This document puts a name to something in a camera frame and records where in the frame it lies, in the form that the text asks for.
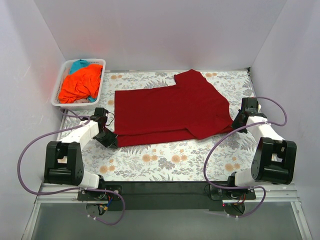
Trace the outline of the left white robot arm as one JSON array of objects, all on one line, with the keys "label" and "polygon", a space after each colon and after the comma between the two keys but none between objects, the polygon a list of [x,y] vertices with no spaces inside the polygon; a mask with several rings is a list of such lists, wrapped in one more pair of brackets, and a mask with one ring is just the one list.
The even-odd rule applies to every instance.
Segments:
[{"label": "left white robot arm", "polygon": [[83,119],[79,128],[72,130],[60,141],[47,144],[45,183],[89,189],[89,194],[95,200],[101,200],[106,196],[103,177],[84,169],[82,150],[91,140],[96,140],[105,148],[118,148],[118,136],[107,128],[109,113],[105,108],[97,107],[90,116],[89,123]]}]

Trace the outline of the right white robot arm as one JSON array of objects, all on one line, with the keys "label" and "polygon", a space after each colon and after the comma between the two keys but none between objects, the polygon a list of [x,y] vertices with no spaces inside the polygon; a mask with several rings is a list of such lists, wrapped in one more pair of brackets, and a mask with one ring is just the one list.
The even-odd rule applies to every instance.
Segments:
[{"label": "right white robot arm", "polygon": [[233,172],[223,188],[209,188],[213,200],[239,200],[261,184],[289,185],[292,182],[297,145],[277,134],[260,109],[257,98],[242,99],[231,127],[240,133],[251,133],[257,148],[249,169]]}]

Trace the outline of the dark red t-shirt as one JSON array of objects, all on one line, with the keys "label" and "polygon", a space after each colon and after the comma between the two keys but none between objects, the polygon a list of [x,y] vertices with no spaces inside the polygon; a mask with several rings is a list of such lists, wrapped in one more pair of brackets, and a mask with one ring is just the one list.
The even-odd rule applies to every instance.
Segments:
[{"label": "dark red t-shirt", "polygon": [[114,132],[119,147],[202,140],[232,131],[230,104],[196,70],[165,87],[117,90]]}]

